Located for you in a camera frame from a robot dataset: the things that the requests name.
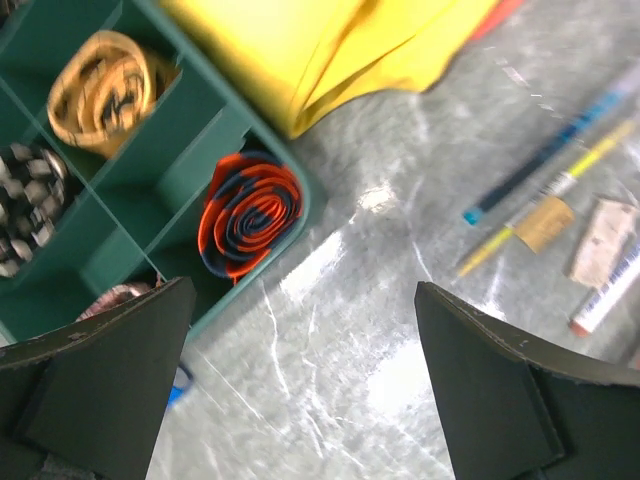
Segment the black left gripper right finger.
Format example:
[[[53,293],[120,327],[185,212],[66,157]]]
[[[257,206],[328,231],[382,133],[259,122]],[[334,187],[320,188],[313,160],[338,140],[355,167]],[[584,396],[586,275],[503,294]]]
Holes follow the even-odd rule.
[[[458,479],[636,479],[639,373],[420,282],[415,310]]]

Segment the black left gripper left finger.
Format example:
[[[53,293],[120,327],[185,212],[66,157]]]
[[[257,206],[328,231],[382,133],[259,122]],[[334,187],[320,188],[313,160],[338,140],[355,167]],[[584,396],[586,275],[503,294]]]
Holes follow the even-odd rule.
[[[1,350],[1,476],[49,457],[99,479],[145,478],[196,300],[175,278]]]

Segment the white marker brown cap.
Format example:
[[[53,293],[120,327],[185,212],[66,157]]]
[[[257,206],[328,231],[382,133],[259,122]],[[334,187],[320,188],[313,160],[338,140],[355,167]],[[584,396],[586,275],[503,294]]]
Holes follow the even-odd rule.
[[[605,285],[592,294],[571,318],[569,327],[579,337],[593,333],[639,277],[639,241],[613,270]]]

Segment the dark blue pen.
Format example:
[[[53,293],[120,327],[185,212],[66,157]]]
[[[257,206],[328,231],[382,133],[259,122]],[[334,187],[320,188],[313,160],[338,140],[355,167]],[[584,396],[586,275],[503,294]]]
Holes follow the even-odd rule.
[[[605,115],[612,112],[632,93],[639,89],[639,62],[636,61],[617,80],[614,80],[605,91],[579,115],[572,118],[550,140],[501,184],[487,192],[473,206],[463,213],[469,225],[476,225],[485,214],[496,207],[532,174],[545,165],[560,152],[569,142],[595,125]]]

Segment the yellow pencil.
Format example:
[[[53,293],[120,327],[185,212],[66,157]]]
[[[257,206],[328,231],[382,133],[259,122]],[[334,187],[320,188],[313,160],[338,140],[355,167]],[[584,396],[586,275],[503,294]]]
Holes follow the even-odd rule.
[[[621,122],[566,170],[561,171],[553,177],[544,187],[539,189],[520,210],[513,214],[500,229],[468,256],[457,269],[457,277],[461,278],[466,276],[486,262],[515,234],[516,227],[522,223],[544,199],[551,196],[560,197],[567,193],[589,169],[630,135],[638,124],[639,115],[634,115]]]

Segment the orange pen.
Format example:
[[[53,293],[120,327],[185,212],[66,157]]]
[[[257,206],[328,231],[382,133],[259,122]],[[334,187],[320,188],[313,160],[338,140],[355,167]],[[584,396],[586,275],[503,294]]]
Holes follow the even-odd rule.
[[[524,3],[523,0],[502,0],[478,25],[470,41],[479,41],[504,23]]]

